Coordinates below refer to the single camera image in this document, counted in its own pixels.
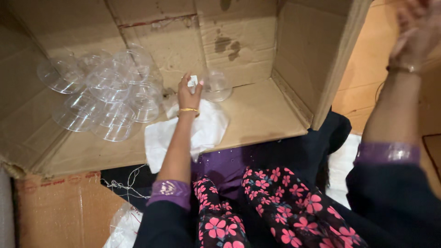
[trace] cardboard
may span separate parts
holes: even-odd
[[[15,181],[20,247],[101,248],[125,202],[100,184],[99,172]]]
[[[145,124],[121,143],[63,130],[51,111],[67,96],[47,89],[34,73],[44,55],[114,53],[128,43],[145,46],[164,85],[175,90],[187,70],[225,72],[235,86],[221,103],[231,124],[216,150],[318,129],[369,2],[7,1],[0,70],[19,82],[1,92],[1,161],[46,176],[144,163]]]

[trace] woman's hand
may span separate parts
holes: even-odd
[[[178,102],[179,109],[199,109],[199,102],[201,101],[201,93],[202,93],[202,85],[204,85],[204,81],[200,81],[196,86],[196,91],[194,94],[190,92],[190,88],[188,87],[188,81],[190,80],[191,72],[187,72],[182,78],[181,82],[178,85]],[[185,111],[180,114],[194,114],[196,116],[197,112],[195,111]]]
[[[398,22],[400,36],[389,64],[419,70],[441,38],[441,0],[405,0]]]

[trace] box flap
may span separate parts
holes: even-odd
[[[236,87],[220,104],[231,122],[216,150],[307,133],[272,80]],[[32,172],[62,175],[145,163],[145,126],[136,124],[132,136],[118,143],[102,140],[91,132],[69,132],[66,140]]]
[[[370,2],[289,0],[281,9],[274,69],[313,114],[314,130],[326,118]]]

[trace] purple sleeve trim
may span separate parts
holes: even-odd
[[[418,164],[419,147],[408,143],[361,142],[354,165],[369,164]]]
[[[190,211],[190,185],[176,180],[156,181],[152,185],[152,195],[147,206],[157,201],[169,201]]]

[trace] gold bracelet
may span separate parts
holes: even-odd
[[[185,111],[195,111],[195,112],[197,112],[198,114],[195,116],[195,118],[198,117],[199,114],[200,114],[199,110],[197,110],[197,109],[185,108],[185,109],[180,109],[180,110],[179,110],[179,112],[178,112],[178,117],[179,117],[179,113],[181,113],[181,112],[185,112]]]

